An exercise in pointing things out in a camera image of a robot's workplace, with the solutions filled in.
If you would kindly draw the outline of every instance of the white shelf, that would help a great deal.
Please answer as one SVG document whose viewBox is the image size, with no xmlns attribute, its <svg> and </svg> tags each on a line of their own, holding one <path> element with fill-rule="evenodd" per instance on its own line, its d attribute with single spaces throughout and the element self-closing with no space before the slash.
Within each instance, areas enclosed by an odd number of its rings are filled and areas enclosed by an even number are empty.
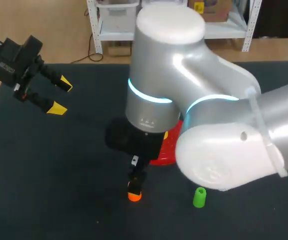
<svg viewBox="0 0 288 240">
<path fill-rule="evenodd" d="M 246 22 L 233 4 L 226 22 L 207 22 L 206 39 L 242 39 L 247 31 Z"/>
<path fill-rule="evenodd" d="M 132 41 L 134 39 L 133 32 L 108 32 L 105 30 L 105 24 L 99 19 L 99 39 L 100 41 Z"/>
<path fill-rule="evenodd" d="M 254 29 L 259 14 L 259 9 L 262 0 L 249 1 L 249 23 L 246 25 L 243 16 L 239 13 L 244 12 L 248 0 L 234 0 L 229 13 L 227 22 L 207 22 L 206 23 L 206 39 L 239 39 L 245 38 L 242 51 L 249 50 Z M 92 33 L 95 43 L 96 52 L 102 54 L 101 41 L 132 41 L 134 34 L 132 32 L 108 32 L 105 30 L 105 24 L 99 19 L 97 15 L 96 0 L 87 0 L 88 13 L 90 23 L 92 26 Z"/>
<path fill-rule="evenodd" d="M 105 31 L 105 24 L 99 20 L 101 41 L 132 41 L 134 33 L 132 32 L 108 32 Z M 206 39 L 242 39 L 246 35 L 247 25 L 244 18 L 239 14 L 235 5 L 229 13 L 226 22 L 207 22 Z"/>
</svg>

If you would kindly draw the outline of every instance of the green cap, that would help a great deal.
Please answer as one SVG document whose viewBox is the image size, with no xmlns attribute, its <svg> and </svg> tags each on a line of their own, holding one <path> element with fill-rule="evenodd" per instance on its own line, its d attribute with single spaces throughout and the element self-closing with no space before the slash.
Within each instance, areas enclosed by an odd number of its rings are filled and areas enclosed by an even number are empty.
<svg viewBox="0 0 288 240">
<path fill-rule="evenodd" d="M 205 206 L 205 200 L 206 200 L 206 189 L 203 187 L 198 187 L 194 195 L 193 205 L 196 208 L 202 208 Z"/>
</svg>

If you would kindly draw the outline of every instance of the black cable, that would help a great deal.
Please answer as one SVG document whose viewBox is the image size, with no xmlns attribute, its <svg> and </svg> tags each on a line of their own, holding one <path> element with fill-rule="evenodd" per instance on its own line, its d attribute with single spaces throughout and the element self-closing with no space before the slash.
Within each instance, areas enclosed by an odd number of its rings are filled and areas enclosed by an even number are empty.
<svg viewBox="0 0 288 240">
<path fill-rule="evenodd" d="M 85 56 L 85 57 L 83 57 L 83 58 L 81 58 L 81 59 L 78 59 L 78 60 L 76 60 L 76 61 L 72 61 L 71 64 L 78 63 L 78 62 L 80 62 L 80 61 L 82 61 L 82 60 L 84 60 L 84 59 L 86 59 L 86 58 L 89 58 L 89 60 L 90 60 L 90 61 L 93 61 L 93 62 L 100 62 L 100 61 L 104 58 L 104 56 L 103 56 L 101 53 L 92 53 L 92 54 L 90 54 L 90 50 L 91 50 L 91 49 L 90 49 L 90 46 L 91 46 L 92 37 L 93 37 L 93 34 L 91 34 L 91 35 L 90 35 L 90 38 L 89 38 L 88 55 Z M 92 58 L 91 58 L 92 56 L 95 56 L 95 55 L 99 55 L 99 56 L 100 56 L 100 59 L 95 60 L 95 59 L 92 59 Z"/>
</svg>

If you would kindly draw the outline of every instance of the wooden floor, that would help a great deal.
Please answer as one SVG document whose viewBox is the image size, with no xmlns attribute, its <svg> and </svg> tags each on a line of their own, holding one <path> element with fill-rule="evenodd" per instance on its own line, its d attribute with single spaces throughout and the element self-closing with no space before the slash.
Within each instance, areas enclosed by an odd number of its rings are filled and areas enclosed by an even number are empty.
<svg viewBox="0 0 288 240">
<path fill-rule="evenodd" d="M 0 40 L 9 37 L 22 44 L 34 35 L 44 43 L 41 55 L 47 63 L 70 63 L 87 53 L 91 28 L 86 8 L 86 0 L 0 0 Z M 249 52 L 240 51 L 241 39 L 207 44 L 231 62 L 288 61 L 288 39 L 254 39 Z M 100 63 L 129 62 L 129 57 L 105 55 Z"/>
</svg>

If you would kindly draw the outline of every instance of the dark table mat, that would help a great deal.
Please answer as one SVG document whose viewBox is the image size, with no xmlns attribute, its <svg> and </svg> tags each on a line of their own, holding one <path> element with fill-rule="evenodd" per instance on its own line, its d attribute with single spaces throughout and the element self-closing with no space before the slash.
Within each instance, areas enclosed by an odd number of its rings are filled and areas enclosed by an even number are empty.
<svg viewBox="0 0 288 240">
<path fill-rule="evenodd" d="M 266 92 L 288 84 L 288 62 L 239 63 Z M 108 149 L 105 125 L 123 116 L 128 65 L 55 64 L 69 94 L 33 87 L 68 107 L 46 115 L 0 87 L 0 240 L 218 240 L 288 237 L 288 177 L 272 175 L 192 204 L 196 185 L 150 166 L 140 202 L 127 199 L 130 156 Z"/>
</svg>

